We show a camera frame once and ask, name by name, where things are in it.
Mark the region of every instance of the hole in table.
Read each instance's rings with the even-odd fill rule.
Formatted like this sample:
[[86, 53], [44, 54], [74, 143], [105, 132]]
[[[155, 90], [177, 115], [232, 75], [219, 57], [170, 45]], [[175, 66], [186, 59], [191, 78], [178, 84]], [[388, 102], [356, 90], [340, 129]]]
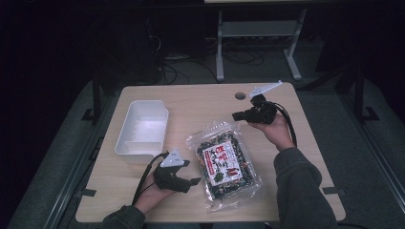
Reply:
[[236, 93], [235, 97], [239, 100], [244, 100], [246, 98], [246, 94], [244, 93]]

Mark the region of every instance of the person's right hand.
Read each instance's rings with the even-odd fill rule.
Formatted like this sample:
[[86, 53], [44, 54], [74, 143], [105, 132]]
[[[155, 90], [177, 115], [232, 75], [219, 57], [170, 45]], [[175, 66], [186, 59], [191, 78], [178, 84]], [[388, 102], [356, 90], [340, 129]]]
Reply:
[[155, 183], [153, 173], [151, 173], [145, 179], [145, 183], [142, 186], [142, 193], [134, 206], [146, 215], [152, 209], [157, 207], [164, 199], [175, 193], [175, 191], [170, 189], [160, 189]]
[[261, 130], [266, 138], [273, 143], [280, 152], [295, 147], [289, 135], [287, 122], [280, 114], [275, 116], [271, 124], [249, 122], [248, 125]]

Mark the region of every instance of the white plastic container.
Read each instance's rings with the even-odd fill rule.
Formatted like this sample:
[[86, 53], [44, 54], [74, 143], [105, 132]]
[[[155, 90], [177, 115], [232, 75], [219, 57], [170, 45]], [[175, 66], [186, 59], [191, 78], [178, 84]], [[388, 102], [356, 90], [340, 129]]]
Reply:
[[129, 106], [116, 153], [129, 163], [149, 164], [162, 153], [169, 111], [160, 100], [137, 100]]

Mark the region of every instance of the wooden tabletop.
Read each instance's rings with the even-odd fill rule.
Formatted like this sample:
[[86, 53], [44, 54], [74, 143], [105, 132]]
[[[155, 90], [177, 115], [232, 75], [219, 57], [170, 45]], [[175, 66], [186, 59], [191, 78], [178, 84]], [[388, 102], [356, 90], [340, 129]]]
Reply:
[[[122, 91], [110, 126], [98, 153], [86, 189], [95, 190], [93, 197], [83, 197], [76, 212], [81, 222], [100, 222], [122, 205], [132, 202], [146, 165], [131, 165], [115, 153], [115, 146], [130, 104], [136, 100], [162, 100], [169, 111], [163, 150], [178, 148], [184, 159], [191, 161], [177, 175], [185, 179], [203, 177], [197, 157], [185, 140], [214, 121], [232, 119], [231, 115], [249, 109], [249, 97], [235, 98], [236, 93], [248, 95], [254, 87], [265, 84], [213, 84], [128, 87]], [[297, 134], [298, 147], [322, 173], [320, 188], [334, 187], [324, 159], [316, 144], [300, 101], [292, 85], [281, 86], [264, 94], [268, 101], [281, 104], [288, 111]], [[146, 216], [153, 222], [215, 222], [215, 221], [277, 221], [276, 176], [273, 159], [276, 148], [263, 133], [241, 121], [242, 140], [253, 166], [263, 181], [260, 199], [237, 209], [207, 213], [204, 206], [203, 182], [190, 188], [187, 194], [177, 193], [167, 198]], [[338, 220], [345, 217], [337, 194], [325, 195]]]

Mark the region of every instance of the plastic bag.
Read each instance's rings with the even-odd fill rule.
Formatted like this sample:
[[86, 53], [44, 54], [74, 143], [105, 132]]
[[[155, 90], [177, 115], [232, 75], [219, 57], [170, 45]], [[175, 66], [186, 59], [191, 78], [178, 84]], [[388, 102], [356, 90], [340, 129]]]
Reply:
[[200, 161], [207, 211], [252, 202], [262, 187], [236, 122], [213, 123], [186, 140]]

